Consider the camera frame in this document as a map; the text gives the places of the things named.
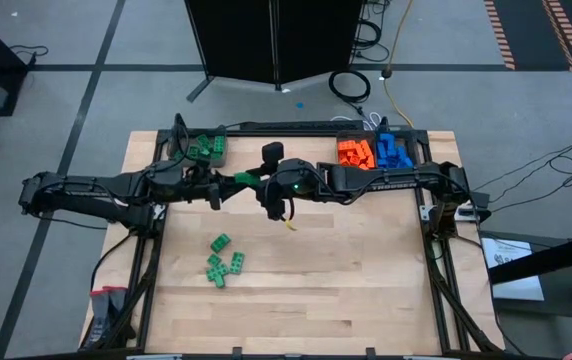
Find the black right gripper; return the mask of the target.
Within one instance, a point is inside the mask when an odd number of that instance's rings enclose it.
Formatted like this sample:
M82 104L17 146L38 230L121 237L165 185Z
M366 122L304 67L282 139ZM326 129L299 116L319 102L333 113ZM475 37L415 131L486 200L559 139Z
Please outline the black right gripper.
M281 161L277 168L255 170L257 200L274 221L294 218L294 199L313 201L317 198L319 180L313 165L299 158Z

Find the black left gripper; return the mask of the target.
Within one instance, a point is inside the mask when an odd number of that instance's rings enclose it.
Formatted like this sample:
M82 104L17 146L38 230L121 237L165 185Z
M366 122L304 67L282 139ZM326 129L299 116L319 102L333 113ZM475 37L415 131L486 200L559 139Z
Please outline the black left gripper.
M186 168L181 185L182 198L185 201L219 201L220 195L235 195L248 187L246 183L222 182L237 182L237 179L235 174L222 174L208 167Z

